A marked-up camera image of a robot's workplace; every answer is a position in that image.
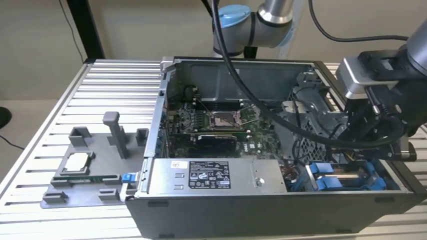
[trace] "power cable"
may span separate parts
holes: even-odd
[[[339,43],[355,43],[355,42],[367,42],[367,41],[378,41],[378,40],[399,40],[399,41],[407,41],[407,36],[399,36],[399,35],[382,35],[382,36],[365,36],[365,37],[351,37],[351,38],[341,38],[335,37],[331,34],[327,33],[325,28],[322,27],[317,14],[314,9],[314,0],[309,0],[309,9],[310,9],[310,15],[314,21],[314,24],[317,28],[319,29],[323,36],[326,36],[330,40],[339,42]]]
[[[72,24],[70,23],[70,20],[68,20],[67,14],[66,14],[66,10],[64,10],[64,6],[63,6],[63,2],[62,2],[62,0],[58,0],[58,1],[59,1],[59,5],[60,5],[60,9],[62,9],[62,13],[64,14],[64,17],[66,17],[66,20],[67,20],[67,23],[68,23],[68,26],[70,26],[74,45],[75,45],[75,48],[78,49],[78,52],[79,52],[79,55],[80,55],[82,63],[84,63],[84,60],[83,60],[83,54],[82,54],[82,51],[80,51],[80,48],[79,48],[79,45],[78,45],[78,41],[76,41],[75,30],[74,30]]]
[[[16,148],[24,150],[24,148],[22,146],[18,146],[14,143],[11,143],[11,141],[4,136],[0,135],[0,139],[3,139],[7,142],[7,144],[10,144],[12,147],[16,147]]]

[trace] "slotted aluminum surface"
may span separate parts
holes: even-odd
[[[338,65],[327,65],[333,73]],[[0,185],[0,239],[144,239],[124,205],[42,209],[40,201],[67,150],[74,126],[106,133],[106,111],[119,111],[127,132],[151,124],[160,82],[155,61],[98,60],[83,66],[63,98]],[[411,138],[418,162],[407,163],[427,187],[427,131]],[[406,214],[382,217],[350,235],[259,237],[257,239],[427,239],[427,202]]]

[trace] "beige wall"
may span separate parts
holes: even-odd
[[[59,2],[2,0],[0,100],[59,98],[80,67]]]
[[[262,1],[222,0],[221,4],[249,4],[257,10]],[[211,55],[211,21],[199,0],[90,2],[108,58],[159,60],[164,55]],[[426,17],[427,1],[315,0],[315,8],[325,28],[337,36],[409,35]],[[307,6],[303,12],[291,59],[338,62],[349,54],[402,44],[331,42],[315,29]],[[278,58],[279,52],[278,48],[263,48],[258,57]],[[60,97],[82,63],[56,0],[0,1],[0,63],[0,99]]]
[[[91,8],[110,58],[159,59],[213,55],[211,17],[201,0],[92,0]],[[222,0],[221,6],[262,0]],[[278,58],[278,49],[261,49],[261,58]]]
[[[410,36],[427,18],[427,0],[314,0],[314,11],[326,31],[335,37]],[[397,49],[403,41],[339,43],[323,37],[303,8],[289,59],[339,62],[362,51]]]

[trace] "black cord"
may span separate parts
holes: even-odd
[[[342,126],[345,126],[343,123],[337,124],[337,126],[334,127],[334,130],[333,130],[331,134],[329,135],[329,138],[330,138],[330,139],[334,138],[334,136],[335,136],[335,134],[337,134],[337,132],[339,131],[339,129],[341,129]]]
[[[205,8],[206,8],[206,10],[207,10],[209,15],[210,15],[211,18],[213,18],[213,8],[211,8],[211,5],[210,5],[209,0],[202,0],[202,3],[203,3],[203,5],[205,5]]]
[[[407,41],[407,36],[399,36],[399,35],[383,35],[383,36],[366,36],[366,37],[353,37],[353,38],[341,38],[330,35],[327,31],[321,26],[315,10],[314,10],[314,0],[309,0],[309,9],[310,9],[310,15],[314,21],[314,24],[317,28],[319,29],[323,36],[326,36],[330,40],[339,42],[339,43],[354,43],[354,42],[367,42],[367,41],[378,41],[378,40],[399,40],[399,41]]]
[[[68,26],[70,26],[74,45],[75,45],[75,48],[78,49],[78,52],[79,52],[79,55],[80,55],[82,63],[84,63],[83,55],[82,55],[82,51],[80,51],[80,48],[79,48],[79,45],[78,45],[78,41],[76,41],[75,30],[74,30],[72,24],[70,23],[70,20],[68,20],[67,14],[66,14],[66,10],[64,10],[64,6],[63,6],[63,2],[62,2],[62,0],[58,0],[58,1],[59,1],[59,5],[60,5],[60,9],[62,9],[62,13],[64,14],[64,17],[66,17],[66,20],[67,20],[67,23],[68,23]]]
[[[22,146],[18,146],[18,145],[15,145],[14,143],[11,143],[10,140],[8,140],[4,136],[0,135],[0,139],[3,139],[3,140],[7,142],[7,144],[10,144],[11,146],[14,146],[14,147],[24,150],[24,148],[23,148]]]
[[[221,14],[219,14],[219,7],[218,7],[218,1],[211,0],[211,6],[213,6],[213,15],[214,15],[214,28],[217,31],[217,37],[218,37],[218,43],[219,48],[222,52],[222,57],[225,60],[225,64],[229,68],[231,77],[235,81],[235,84],[243,91],[247,98],[251,100],[251,102],[255,104],[255,106],[259,108],[261,113],[265,117],[270,118],[273,121],[275,121],[281,126],[287,128],[293,133],[297,133],[302,137],[307,138],[310,141],[314,141],[319,144],[325,144],[327,146],[333,146],[339,149],[375,149],[385,145],[389,145],[394,143],[405,134],[405,125],[401,121],[401,119],[395,116],[391,116],[386,118],[385,120],[391,123],[393,126],[395,126],[394,131],[391,131],[391,134],[389,137],[385,137],[382,139],[378,139],[375,141],[345,141],[345,140],[337,140],[337,139],[329,139],[327,137],[319,136],[313,134],[311,132],[306,131],[305,129],[295,126],[293,123],[290,123],[287,120],[283,120],[281,116],[278,116],[274,112],[270,111],[269,107],[262,103],[262,101],[255,97],[251,90],[249,89],[247,85],[241,79],[241,75],[237,72],[237,69],[234,67],[230,54],[227,52],[226,47],[226,41],[223,36],[223,30],[222,30],[222,24],[221,24]]]

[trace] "warning label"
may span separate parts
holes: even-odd
[[[188,186],[191,189],[231,189],[227,161],[191,161]]]

